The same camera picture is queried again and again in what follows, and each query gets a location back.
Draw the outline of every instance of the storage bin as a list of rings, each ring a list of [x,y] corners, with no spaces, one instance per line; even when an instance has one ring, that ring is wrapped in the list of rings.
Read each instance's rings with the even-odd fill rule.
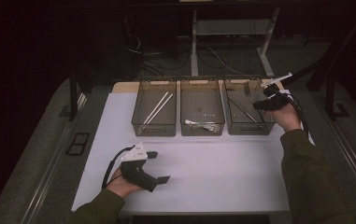
[[[144,77],[137,92],[132,125],[136,136],[175,136],[177,82],[174,77]]]
[[[229,134],[270,134],[274,119],[252,105],[266,99],[261,84],[259,78],[224,76],[222,95]]]
[[[183,136],[217,136],[224,127],[216,77],[181,77],[180,123]]]

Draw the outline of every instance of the floor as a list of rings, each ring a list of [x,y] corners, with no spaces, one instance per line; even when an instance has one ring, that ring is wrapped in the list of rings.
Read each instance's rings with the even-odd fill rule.
[[[310,43],[305,47],[304,41],[300,36],[272,40],[267,57],[276,77],[289,72],[294,74],[314,63],[329,44]],[[232,39],[227,38],[199,40],[200,75],[243,73],[265,77],[254,51],[262,39],[242,37],[235,38],[234,44],[231,42]],[[174,58],[150,49],[148,57],[138,64],[138,75],[133,80],[139,80],[141,76],[189,75],[190,52],[187,47],[190,42],[182,37],[180,43],[180,54]],[[356,104],[344,87],[337,85],[335,102],[348,110],[349,117],[331,121],[323,110],[324,88],[318,92],[306,89],[310,76],[299,78],[286,88],[301,102],[311,136],[315,144],[324,149],[349,207],[356,215],[356,172],[352,171],[355,167],[348,163],[347,157],[348,154],[356,156]],[[95,87],[91,94],[82,95],[78,115],[69,120],[68,80],[61,83],[0,196],[0,223],[66,223],[110,91],[108,86]],[[75,133],[89,133],[90,141],[82,156],[67,156],[64,153]],[[347,149],[352,149],[353,154],[347,153]],[[180,218],[181,221],[175,223],[212,223],[210,219],[214,223],[232,224],[292,223],[289,212],[255,217]],[[133,222],[172,223],[171,217],[135,217]]]

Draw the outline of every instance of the white table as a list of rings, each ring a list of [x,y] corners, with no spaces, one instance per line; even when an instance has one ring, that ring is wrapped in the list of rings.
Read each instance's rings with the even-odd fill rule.
[[[175,137],[137,137],[131,125],[138,83],[118,83],[108,96],[72,211],[100,191],[110,160],[123,148],[143,142],[158,151],[144,171],[171,175],[153,192],[126,198],[121,214],[270,214],[289,211],[280,163],[283,156],[278,125],[269,135],[182,136],[179,112]],[[120,165],[117,161],[112,171]]]

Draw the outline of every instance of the dark background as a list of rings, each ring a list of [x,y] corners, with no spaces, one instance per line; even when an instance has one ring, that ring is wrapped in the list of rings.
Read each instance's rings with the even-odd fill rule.
[[[344,26],[344,21],[354,20],[355,17],[348,16],[351,13],[352,9],[347,5],[283,7],[275,36],[330,37],[335,34],[335,29]],[[135,73],[134,66],[127,63],[131,58],[124,52],[127,36],[124,30],[126,27],[120,26],[121,21],[113,21],[115,30],[102,34],[112,35],[119,29],[124,31],[122,34],[125,35],[118,37],[116,42],[120,44],[113,45],[116,48],[120,46],[117,49],[118,56],[122,55],[126,59],[122,62],[126,64],[118,67],[113,63],[103,64],[102,57],[92,61],[91,55],[97,55],[97,50],[110,47],[102,40],[102,35],[94,36],[91,35],[92,32],[85,31],[77,35],[78,29],[75,29],[86,27],[90,31],[102,33],[102,26],[113,18],[99,20],[96,17],[83,19],[57,15],[49,1],[0,1],[0,192],[43,115],[50,97],[68,78],[69,72],[78,73],[79,84],[86,91],[91,91],[93,85],[127,80]],[[176,41],[174,36],[190,35],[191,20],[181,14],[161,14],[163,20],[148,17],[146,15],[149,14],[141,14],[139,11],[135,15],[134,20],[137,22],[135,27],[131,27],[133,31],[139,35],[147,35],[144,37],[148,40],[155,40],[151,44],[159,43],[157,47],[172,54],[174,48],[171,48],[171,43]],[[167,29],[167,33],[147,33],[154,24],[175,29]],[[82,49],[82,43],[93,44],[93,48]],[[99,52],[106,58],[116,57],[109,51]],[[353,82],[351,78],[356,77],[356,36],[344,51],[344,57],[339,59],[338,65],[339,69],[335,72],[343,77],[340,78],[343,84],[350,86],[349,92],[356,100],[356,81]],[[125,75],[109,77],[109,71],[115,69],[122,69]]]

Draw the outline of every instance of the green sleeve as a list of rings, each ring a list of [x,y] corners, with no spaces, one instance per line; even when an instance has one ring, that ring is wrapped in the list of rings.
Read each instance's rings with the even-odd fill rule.
[[[305,132],[293,130],[280,140],[293,223],[355,223],[324,154],[309,142]]]
[[[114,224],[125,201],[122,197],[103,189],[90,203],[82,205],[69,219],[69,224]]]

